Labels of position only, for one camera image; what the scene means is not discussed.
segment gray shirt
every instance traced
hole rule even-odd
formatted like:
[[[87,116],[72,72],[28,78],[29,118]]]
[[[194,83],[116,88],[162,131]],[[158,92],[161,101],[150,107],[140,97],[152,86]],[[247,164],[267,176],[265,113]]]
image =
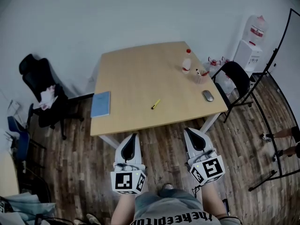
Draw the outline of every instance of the gray shirt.
[[[131,225],[241,225],[235,217],[220,220],[201,209],[189,209],[176,198],[164,198],[154,202],[143,214],[136,213]]]

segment yellow marker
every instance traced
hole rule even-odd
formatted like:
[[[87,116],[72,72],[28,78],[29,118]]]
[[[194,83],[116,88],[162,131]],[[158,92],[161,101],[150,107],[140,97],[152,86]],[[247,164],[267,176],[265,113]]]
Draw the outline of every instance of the yellow marker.
[[[151,107],[151,109],[154,109],[157,106],[157,104],[159,104],[159,102],[160,102],[160,99],[157,100],[157,102]]]

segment chair base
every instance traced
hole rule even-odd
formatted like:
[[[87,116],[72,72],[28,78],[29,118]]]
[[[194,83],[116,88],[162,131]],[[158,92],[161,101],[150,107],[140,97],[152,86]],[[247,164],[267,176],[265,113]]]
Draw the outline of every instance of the chair base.
[[[226,113],[224,113],[226,115],[226,118],[224,120],[224,123],[226,123],[227,121],[227,118],[229,117],[229,114],[231,112],[231,110],[233,109],[233,107],[237,107],[237,106],[242,106],[242,105],[248,105],[248,107],[252,107],[252,104],[253,102],[246,102],[246,103],[240,103],[240,104],[235,104],[235,105],[232,105],[228,111],[228,114],[226,115]]]

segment white cube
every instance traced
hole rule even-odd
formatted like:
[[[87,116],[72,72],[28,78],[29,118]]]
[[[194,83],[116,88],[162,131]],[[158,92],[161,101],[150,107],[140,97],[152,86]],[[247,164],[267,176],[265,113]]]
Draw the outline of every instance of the white cube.
[[[189,171],[201,186],[218,180],[225,174],[222,156],[209,158],[205,161],[194,163]]]
[[[112,190],[120,194],[140,194],[146,181],[141,171],[111,172]]]

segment wooden table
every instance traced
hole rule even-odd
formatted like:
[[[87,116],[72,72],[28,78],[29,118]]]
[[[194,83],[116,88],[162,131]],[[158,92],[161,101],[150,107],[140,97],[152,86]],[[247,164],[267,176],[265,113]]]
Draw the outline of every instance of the wooden table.
[[[110,115],[92,118],[90,135],[117,148],[120,143],[109,134],[208,116],[201,128],[206,132],[227,106],[211,79],[195,83],[196,68],[204,68],[193,52],[189,74],[181,71],[188,48],[185,42],[171,42],[102,54],[95,94],[111,91]],[[203,97],[204,90],[213,102]]]
[[[8,151],[0,153],[0,196],[19,194],[19,184],[14,161]]]

